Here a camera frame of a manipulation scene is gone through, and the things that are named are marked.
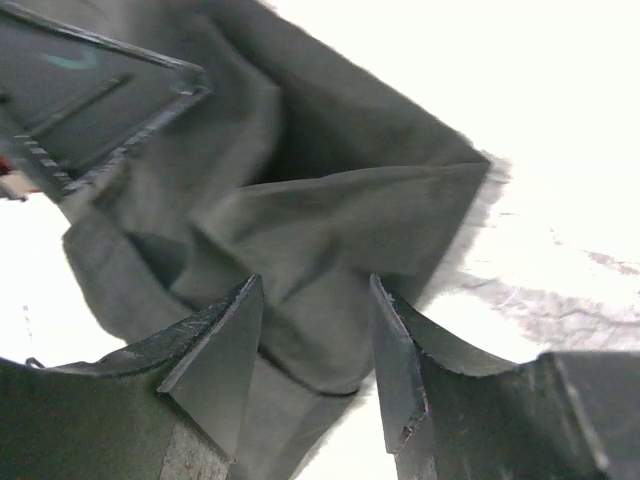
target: black cloth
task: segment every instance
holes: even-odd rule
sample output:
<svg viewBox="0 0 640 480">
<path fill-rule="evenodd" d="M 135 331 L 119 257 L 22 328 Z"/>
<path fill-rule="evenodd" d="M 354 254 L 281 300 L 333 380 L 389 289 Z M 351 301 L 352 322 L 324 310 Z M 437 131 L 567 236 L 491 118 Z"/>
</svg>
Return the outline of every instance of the black cloth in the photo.
<svg viewBox="0 0 640 480">
<path fill-rule="evenodd" d="M 206 69 L 215 95 L 61 205 L 64 244 L 98 321 L 128 342 L 262 275 L 232 478 L 288 478 L 372 368 L 369 274 L 422 289 L 488 162 L 254 0 L 21 3 Z"/>
</svg>

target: teal logo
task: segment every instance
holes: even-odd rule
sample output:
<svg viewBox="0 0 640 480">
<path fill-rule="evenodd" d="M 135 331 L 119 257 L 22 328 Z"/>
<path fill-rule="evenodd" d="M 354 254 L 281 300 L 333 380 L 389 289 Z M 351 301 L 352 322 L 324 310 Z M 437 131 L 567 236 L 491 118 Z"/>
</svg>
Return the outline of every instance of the teal logo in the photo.
<svg viewBox="0 0 640 480">
<path fill-rule="evenodd" d="M 98 57 L 96 57 L 93 50 L 88 47 L 83 47 L 81 58 L 72 59 L 58 57 L 56 55 L 49 55 L 46 53 L 41 54 L 40 58 L 45 62 L 52 63 L 61 68 L 66 68 L 67 70 L 89 70 L 98 66 Z"/>
</svg>

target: white surface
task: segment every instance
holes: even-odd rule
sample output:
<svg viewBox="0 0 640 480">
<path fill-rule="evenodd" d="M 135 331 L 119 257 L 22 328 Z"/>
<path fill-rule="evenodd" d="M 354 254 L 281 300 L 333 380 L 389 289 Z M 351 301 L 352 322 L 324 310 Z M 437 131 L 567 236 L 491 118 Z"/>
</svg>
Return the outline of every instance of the white surface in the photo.
<svg viewBox="0 0 640 480">
<path fill-rule="evenodd" d="M 545 346 L 640 348 L 638 2 L 270 3 L 507 159 L 426 293 L 425 313 L 518 361 Z M 2 356 L 53 365 L 121 345 L 99 329 L 66 269 L 65 223 L 41 196 L 0 202 L 11 232 L 0 235 Z M 299 476 L 326 478 L 395 480 L 375 390 Z"/>
</svg>

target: folded cloth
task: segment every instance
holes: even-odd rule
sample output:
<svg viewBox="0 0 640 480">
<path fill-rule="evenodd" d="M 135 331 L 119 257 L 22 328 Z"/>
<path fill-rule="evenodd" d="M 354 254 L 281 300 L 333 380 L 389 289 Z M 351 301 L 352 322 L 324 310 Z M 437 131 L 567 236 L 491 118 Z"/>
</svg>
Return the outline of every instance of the folded cloth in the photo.
<svg viewBox="0 0 640 480">
<path fill-rule="evenodd" d="M 254 0 L 20 3 L 206 70 L 214 95 L 60 205 L 65 248 L 96 318 L 127 342 L 262 275 L 231 476 L 288 478 L 372 368 L 369 273 L 416 298 L 488 162 Z"/>
</svg>

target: black garment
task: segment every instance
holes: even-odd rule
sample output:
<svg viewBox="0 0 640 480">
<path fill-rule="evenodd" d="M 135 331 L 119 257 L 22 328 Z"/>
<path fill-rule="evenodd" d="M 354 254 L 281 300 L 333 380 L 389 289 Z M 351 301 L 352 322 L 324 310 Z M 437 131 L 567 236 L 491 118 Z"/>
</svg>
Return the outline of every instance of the black garment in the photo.
<svg viewBox="0 0 640 480">
<path fill-rule="evenodd" d="M 208 72 L 214 96 L 61 205 L 64 244 L 98 321 L 128 342 L 263 276 L 233 478 L 288 478 L 372 368 L 369 273 L 421 289 L 488 162 L 254 0 L 20 3 Z"/>
</svg>

